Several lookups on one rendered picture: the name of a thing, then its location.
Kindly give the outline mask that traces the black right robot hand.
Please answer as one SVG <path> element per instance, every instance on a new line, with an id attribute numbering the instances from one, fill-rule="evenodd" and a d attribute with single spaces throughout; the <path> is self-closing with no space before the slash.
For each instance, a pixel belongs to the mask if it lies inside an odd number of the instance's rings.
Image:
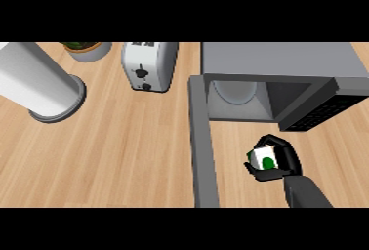
<path id="1" fill-rule="evenodd" d="M 257 165 L 247 161 L 244 165 L 256 180 L 266 182 L 282 179 L 285 176 L 301 176 L 301 163 L 291 143 L 278 136 L 267 134 L 259 140 L 254 148 L 262 148 L 263 146 L 273 147 L 276 166 L 273 169 L 260 170 Z"/>

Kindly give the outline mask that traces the white green milk carton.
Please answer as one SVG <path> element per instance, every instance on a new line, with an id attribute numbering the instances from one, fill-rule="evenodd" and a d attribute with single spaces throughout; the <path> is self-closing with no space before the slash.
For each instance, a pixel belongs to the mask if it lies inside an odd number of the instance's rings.
<path id="1" fill-rule="evenodd" d="M 248 162 L 257 170 L 266 171 L 278 167 L 275 149 L 270 146 L 263 146 L 253 149 L 247 153 L 247 155 L 248 155 Z"/>

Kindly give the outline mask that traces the grey microwave door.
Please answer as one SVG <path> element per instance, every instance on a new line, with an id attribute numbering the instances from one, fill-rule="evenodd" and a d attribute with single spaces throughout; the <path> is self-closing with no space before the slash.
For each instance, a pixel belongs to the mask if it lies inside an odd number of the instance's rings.
<path id="1" fill-rule="evenodd" d="M 211 140 L 205 80 L 203 75 L 189 78 L 189 117 L 194 165 L 195 207 L 217 208 L 216 162 Z"/>

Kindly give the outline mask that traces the grey microwave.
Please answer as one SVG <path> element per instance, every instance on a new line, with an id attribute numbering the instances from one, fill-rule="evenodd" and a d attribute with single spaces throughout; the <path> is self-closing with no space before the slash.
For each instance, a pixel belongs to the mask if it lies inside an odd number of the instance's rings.
<path id="1" fill-rule="evenodd" d="M 369 71 L 347 42 L 205 42 L 210 120 L 306 132 L 369 99 Z"/>

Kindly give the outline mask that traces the silver toaster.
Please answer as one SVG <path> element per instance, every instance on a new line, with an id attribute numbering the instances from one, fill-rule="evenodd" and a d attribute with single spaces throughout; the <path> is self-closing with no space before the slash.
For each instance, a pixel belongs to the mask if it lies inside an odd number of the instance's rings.
<path id="1" fill-rule="evenodd" d="M 166 93 L 170 88 L 179 43 L 126 42 L 121 64 L 132 88 L 138 91 Z"/>

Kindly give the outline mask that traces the grey paper towel holder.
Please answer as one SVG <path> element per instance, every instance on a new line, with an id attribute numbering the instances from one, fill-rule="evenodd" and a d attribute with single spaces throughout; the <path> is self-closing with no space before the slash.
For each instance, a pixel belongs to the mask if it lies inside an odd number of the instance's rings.
<path id="1" fill-rule="evenodd" d="M 70 76 L 79 85 L 77 100 L 76 100 L 74 104 L 71 105 L 71 107 L 62 113 L 59 113 L 58 115 L 53 115 L 53 116 L 43 116 L 30 110 L 30 115 L 31 115 L 33 119 L 36 119 L 42 123 L 51 124 L 51 123 L 56 123 L 56 122 L 64 121 L 65 119 L 68 119 L 74 115 L 74 113 L 80 110 L 80 108 L 84 104 L 86 97 L 87 97 L 87 85 L 86 85 L 83 79 L 77 75 L 70 74 Z"/>

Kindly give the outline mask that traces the potted plant in grey pot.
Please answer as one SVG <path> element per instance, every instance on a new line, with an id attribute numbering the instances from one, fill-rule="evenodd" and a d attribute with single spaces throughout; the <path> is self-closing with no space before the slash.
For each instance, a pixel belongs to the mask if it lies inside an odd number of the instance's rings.
<path id="1" fill-rule="evenodd" d="M 111 42 L 62 42 L 71 57 L 80 63 L 93 63 L 101 60 L 111 51 Z"/>

